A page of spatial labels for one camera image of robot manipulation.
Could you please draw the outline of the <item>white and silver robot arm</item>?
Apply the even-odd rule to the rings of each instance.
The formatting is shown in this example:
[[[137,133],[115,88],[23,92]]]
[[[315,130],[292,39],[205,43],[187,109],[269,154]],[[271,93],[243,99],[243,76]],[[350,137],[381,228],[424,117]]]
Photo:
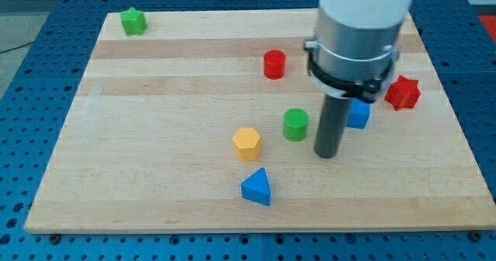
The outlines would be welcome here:
[[[388,88],[412,0],[319,0],[308,73],[328,96],[373,103]]]

